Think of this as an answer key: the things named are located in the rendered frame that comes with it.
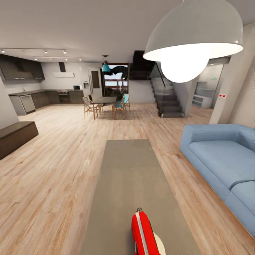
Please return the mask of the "radio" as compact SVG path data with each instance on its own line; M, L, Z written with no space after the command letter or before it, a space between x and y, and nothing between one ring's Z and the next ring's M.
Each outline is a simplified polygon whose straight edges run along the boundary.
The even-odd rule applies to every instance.
M136 211L131 223L136 255L161 255L146 214L141 208Z

